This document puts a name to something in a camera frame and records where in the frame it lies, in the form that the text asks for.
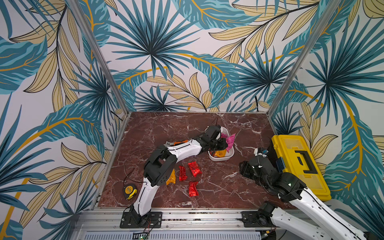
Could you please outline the pink tea bag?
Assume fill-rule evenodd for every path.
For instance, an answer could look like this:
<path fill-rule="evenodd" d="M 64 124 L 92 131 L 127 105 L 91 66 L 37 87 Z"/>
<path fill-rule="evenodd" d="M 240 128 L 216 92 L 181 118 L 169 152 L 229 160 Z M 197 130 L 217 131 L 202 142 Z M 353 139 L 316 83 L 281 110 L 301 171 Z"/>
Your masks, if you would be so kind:
<path fill-rule="evenodd" d="M 224 139 L 224 146 L 226 147 L 226 151 L 229 152 L 235 143 L 236 134 L 232 134 L 229 136 L 228 134 L 222 133 L 221 138 Z"/>

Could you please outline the wide red tea bag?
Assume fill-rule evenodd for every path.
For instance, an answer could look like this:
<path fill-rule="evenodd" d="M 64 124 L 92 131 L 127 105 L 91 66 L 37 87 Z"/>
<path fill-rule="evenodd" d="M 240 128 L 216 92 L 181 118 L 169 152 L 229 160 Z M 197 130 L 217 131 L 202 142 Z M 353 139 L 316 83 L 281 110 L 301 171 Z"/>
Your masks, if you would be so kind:
<path fill-rule="evenodd" d="M 197 177 L 198 175 L 202 174 L 202 171 L 197 162 L 188 163 L 188 166 L 194 177 Z"/>

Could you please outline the narrow red tea bag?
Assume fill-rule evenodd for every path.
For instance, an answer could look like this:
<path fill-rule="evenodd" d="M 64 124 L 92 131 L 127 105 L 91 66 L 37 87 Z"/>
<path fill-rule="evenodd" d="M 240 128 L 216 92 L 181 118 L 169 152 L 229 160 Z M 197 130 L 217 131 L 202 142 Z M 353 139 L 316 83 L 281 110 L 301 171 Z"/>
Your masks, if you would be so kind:
<path fill-rule="evenodd" d="M 187 173 L 186 173 L 186 168 L 184 166 L 179 166 L 179 181 L 183 182 L 187 180 Z"/>

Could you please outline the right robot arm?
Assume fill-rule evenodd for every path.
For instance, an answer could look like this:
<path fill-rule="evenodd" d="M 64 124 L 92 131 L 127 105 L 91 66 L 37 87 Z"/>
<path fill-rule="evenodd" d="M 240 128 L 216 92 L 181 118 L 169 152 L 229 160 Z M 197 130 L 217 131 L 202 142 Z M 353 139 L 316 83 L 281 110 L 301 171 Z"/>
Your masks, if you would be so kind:
<path fill-rule="evenodd" d="M 304 240 L 367 240 L 369 235 L 354 227 L 331 208 L 291 173 L 279 172 L 264 155 L 256 155 L 239 164 L 240 174 L 290 203 L 315 222 L 314 225 L 297 218 L 271 202 L 264 202 L 257 211 L 242 212 L 246 228 L 283 228 Z"/>

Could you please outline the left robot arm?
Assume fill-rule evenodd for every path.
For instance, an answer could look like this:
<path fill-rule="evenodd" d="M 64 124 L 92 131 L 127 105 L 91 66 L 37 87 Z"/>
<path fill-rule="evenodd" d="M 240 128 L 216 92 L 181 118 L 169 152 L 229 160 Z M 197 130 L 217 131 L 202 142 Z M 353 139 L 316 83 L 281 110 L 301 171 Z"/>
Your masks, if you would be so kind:
<path fill-rule="evenodd" d="M 228 131 L 219 125 L 211 125 L 206 130 L 183 142 L 166 143 L 158 146 L 146 161 L 143 185 L 130 212 L 142 218 L 152 208 L 152 202 L 160 186 L 165 185 L 175 165 L 189 157 L 213 150 L 225 150 L 223 134 Z"/>

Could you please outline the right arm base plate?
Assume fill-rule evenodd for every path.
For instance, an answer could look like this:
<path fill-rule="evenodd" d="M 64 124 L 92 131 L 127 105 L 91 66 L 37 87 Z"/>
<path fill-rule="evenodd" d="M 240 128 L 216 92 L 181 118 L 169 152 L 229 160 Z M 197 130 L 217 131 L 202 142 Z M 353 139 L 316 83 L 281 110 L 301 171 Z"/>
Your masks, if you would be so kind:
<path fill-rule="evenodd" d="M 272 213 L 263 210 L 241 212 L 241 221 L 245 228 L 275 228 L 272 217 Z"/>

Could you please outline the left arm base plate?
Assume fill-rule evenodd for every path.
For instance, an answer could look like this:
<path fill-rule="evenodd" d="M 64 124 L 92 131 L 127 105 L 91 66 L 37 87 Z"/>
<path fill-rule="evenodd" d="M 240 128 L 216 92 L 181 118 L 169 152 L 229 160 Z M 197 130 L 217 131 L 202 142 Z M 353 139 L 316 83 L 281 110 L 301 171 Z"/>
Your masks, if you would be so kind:
<path fill-rule="evenodd" d="M 121 229 L 158 229 L 162 225 L 162 212 L 149 212 L 144 216 L 139 216 L 135 212 L 123 212 L 120 228 Z"/>

